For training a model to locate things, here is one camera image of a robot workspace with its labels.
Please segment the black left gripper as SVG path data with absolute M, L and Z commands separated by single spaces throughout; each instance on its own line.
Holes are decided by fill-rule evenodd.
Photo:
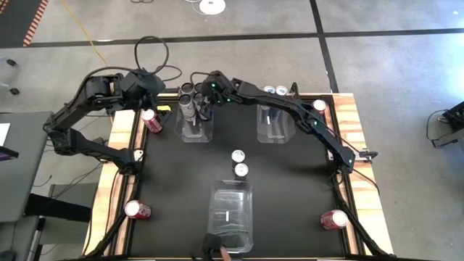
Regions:
M 154 110 L 158 115 L 159 121 L 168 122 L 173 117 L 173 110 L 169 105 L 163 104 L 155 96 L 150 95 L 147 98 L 147 108 Z

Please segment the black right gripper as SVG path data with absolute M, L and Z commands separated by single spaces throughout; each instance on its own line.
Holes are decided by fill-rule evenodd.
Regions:
M 211 94 L 211 95 L 204 95 L 202 98 L 202 101 L 199 103 L 199 116 L 202 120 L 206 120 L 205 113 L 208 113 L 207 119 L 208 120 L 213 120 L 214 117 L 214 106 L 217 101 L 217 95 L 216 94 Z

